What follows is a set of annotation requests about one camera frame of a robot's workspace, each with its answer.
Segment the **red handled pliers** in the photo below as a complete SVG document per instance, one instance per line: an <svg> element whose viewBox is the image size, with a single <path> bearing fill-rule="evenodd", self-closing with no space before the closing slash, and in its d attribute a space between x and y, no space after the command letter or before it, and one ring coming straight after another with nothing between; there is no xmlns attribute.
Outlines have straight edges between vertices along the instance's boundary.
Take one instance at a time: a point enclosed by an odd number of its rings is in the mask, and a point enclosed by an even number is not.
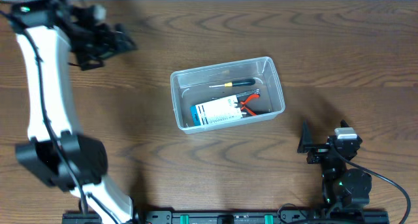
<svg viewBox="0 0 418 224"><path fill-rule="evenodd" d="M244 101L238 101L237 103L234 104L235 108L238 108L241 111L241 114L244 117L249 117L249 116L257 116L258 113L256 113L255 111L253 111L248 104L254 100L257 100L260 97L260 95L258 93L253 93L251 95L249 95Z"/></svg>

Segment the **black yellow screwdriver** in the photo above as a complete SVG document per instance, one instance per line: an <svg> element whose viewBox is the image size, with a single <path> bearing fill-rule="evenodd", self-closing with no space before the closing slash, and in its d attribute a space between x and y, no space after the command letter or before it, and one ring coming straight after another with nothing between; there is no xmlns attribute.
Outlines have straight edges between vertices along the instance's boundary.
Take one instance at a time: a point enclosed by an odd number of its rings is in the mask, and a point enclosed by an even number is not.
<svg viewBox="0 0 418 224"><path fill-rule="evenodd" d="M231 82L227 82L224 84L213 85L210 88L232 88L232 87L240 87L240 86L252 86L255 84L255 80L253 78L242 79L242 80L235 80Z"/></svg>

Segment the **blue white cardboard box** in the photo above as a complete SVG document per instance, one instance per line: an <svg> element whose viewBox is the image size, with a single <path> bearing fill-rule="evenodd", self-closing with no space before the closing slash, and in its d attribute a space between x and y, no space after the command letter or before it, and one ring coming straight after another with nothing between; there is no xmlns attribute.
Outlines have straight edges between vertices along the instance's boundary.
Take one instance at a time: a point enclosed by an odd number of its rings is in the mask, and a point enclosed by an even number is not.
<svg viewBox="0 0 418 224"><path fill-rule="evenodd" d="M195 126L223 123L243 118L236 95L196 104L190 107Z"/></svg>

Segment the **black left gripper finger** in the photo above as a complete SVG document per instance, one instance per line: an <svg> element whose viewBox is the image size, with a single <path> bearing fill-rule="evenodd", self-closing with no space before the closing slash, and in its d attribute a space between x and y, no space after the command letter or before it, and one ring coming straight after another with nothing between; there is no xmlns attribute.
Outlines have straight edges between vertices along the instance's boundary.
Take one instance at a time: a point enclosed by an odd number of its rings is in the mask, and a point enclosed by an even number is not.
<svg viewBox="0 0 418 224"><path fill-rule="evenodd" d="M87 60L87 61L79 64L80 69L82 71L88 71L88 70L92 70L92 69L101 68L101 67L104 67L104 65L105 64L104 64L103 60L100 60L100 59L99 60L91 59L91 60Z"/></svg>
<svg viewBox="0 0 418 224"><path fill-rule="evenodd" d="M122 24L115 25L116 47L119 52L130 52L137 49L133 39L126 33Z"/></svg>

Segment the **clear plastic container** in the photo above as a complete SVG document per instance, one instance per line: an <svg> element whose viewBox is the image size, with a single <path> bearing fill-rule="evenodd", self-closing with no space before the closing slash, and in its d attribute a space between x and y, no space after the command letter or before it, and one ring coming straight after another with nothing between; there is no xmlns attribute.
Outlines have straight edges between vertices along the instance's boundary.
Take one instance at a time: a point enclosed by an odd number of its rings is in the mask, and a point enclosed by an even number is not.
<svg viewBox="0 0 418 224"><path fill-rule="evenodd" d="M252 86L232 88L210 88L213 85L253 78ZM280 79L270 57L257 57L183 71L175 71L170 76L173 111L179 129L186 134L201 133L271 120L285 110L285 101ZM260 97L248 104L253 111L270 112L259 116L249 116L223 123L195 126L190 107L211 101L212 97L223 98L245 91L260 89Z"/></svg>

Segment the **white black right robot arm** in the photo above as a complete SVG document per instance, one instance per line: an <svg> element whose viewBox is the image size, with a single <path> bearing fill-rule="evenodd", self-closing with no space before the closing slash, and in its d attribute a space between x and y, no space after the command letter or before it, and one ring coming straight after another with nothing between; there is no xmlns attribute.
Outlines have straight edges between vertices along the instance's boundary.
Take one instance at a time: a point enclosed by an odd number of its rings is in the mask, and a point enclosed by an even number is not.
<svg viewBox="0 0 418 224"><path fill-rule="evenodd" d="M362 219L362 209L369 204L372 177L359 168L347 168L357 155L362 139L345 121L323 144L315 144L306 122L297 152L307 155L308 164L319 164L322 175L322 194L325 202L319 211L322 218L336 218L353 213Z"/></svg>

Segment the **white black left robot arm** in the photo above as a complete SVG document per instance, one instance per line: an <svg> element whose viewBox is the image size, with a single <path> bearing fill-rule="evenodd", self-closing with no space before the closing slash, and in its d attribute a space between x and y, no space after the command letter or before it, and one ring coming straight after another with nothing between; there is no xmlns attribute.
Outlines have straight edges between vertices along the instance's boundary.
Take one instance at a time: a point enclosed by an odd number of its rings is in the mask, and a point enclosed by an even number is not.
<svg viewBox="0 0 418 224"><path fill-rule="evenodd" d="M23 167L48 187L79 198L80 212L64 223L142 223L134 202L108 175L103 143L86 136L78 121L69 78L69 56L83 71L136 49L122 25L105 23L101 5L30 0L11 6L29 90L28 142L16 146Z"/></svg>

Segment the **small claw hammer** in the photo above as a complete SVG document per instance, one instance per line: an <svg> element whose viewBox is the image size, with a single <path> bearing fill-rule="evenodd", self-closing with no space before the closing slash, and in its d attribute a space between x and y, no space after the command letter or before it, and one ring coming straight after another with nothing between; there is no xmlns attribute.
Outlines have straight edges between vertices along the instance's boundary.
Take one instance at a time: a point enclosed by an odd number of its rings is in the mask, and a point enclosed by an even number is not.
<svg viewBox="0 0 418 224"><path fill-rule="evenodd" d="M265 111L253 111L253 112L256 116L270 113L270 112L265 112Z"/></svg>

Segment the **silver combination wrench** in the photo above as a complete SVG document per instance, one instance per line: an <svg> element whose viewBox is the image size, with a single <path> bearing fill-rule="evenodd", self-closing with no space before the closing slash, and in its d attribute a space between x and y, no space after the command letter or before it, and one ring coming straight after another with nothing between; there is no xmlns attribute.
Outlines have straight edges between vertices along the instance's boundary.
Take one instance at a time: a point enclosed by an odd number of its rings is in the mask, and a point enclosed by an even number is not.
<svg viewBox="0 0 418 224"><path fill-rule="evenodd" d="M253 90L245 91L245 92L242 92L242 93L237 93L235 96L238 99L240 97L249 96L251 94L258 94L259 95L260 94L260 89L253 89ZM217 99L219 99L219 98L217 98L217 97L212 97L211 98L212 101L217 100Z"/></svg>

